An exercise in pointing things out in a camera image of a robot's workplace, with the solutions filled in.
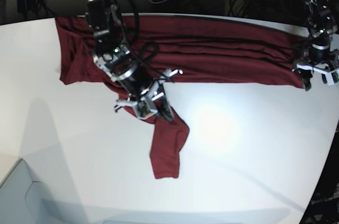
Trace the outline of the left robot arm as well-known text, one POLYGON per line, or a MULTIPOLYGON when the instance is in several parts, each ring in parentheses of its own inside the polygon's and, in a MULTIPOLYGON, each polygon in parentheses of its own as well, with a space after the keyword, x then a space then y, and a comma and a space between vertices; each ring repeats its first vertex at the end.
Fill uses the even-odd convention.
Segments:
POLYGON ((331 50, 332 35, 338 30, 328 0, 301 0, 308 11, 308 37, 300 44, 300 58, 293 62, 305 91, 311 89, 313 73, 322 76, 323 83, 338 83, 338 50, 331 50))

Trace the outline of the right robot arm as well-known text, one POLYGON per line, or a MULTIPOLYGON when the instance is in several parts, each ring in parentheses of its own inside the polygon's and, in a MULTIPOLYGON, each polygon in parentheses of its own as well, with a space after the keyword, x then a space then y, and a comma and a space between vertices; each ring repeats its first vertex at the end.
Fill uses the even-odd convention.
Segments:
POLYGON ((160 117, 171 122, 174 114, 163 84, 182 71, 159 71, 149 65, 159 52, 154 42, 143 45, 138 53, 132 50, 139 37, 140 18, 133 0, 127 2, 134 15, 133 31, 128 31, 117 0, 86 0, 85 19, 95 40, 91 56, 97 68, 127 92, 126 98, 117 100, 115 111, 129 107, 140 120, 160 117))

